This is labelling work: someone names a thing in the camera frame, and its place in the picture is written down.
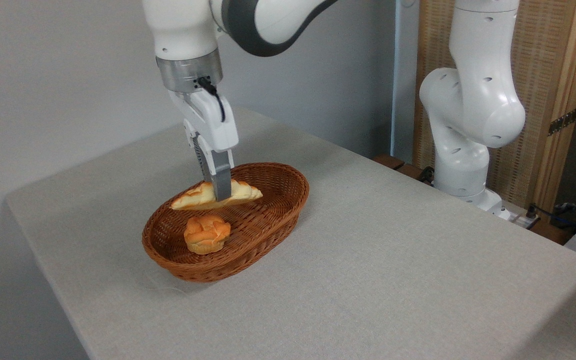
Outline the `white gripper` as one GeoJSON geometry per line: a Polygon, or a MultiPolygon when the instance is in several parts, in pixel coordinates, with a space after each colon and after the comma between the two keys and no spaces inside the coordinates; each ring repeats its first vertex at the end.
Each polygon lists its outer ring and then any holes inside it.
{"type": "Polygon", "coordinates": [[[205,182],[213,186],[215,200],[230,198],[234,166],[231,148],[238,145],[239,135],[228,100],[206,89],[167,93],[182,113],[187,141],[195,151],[205,182]]]}

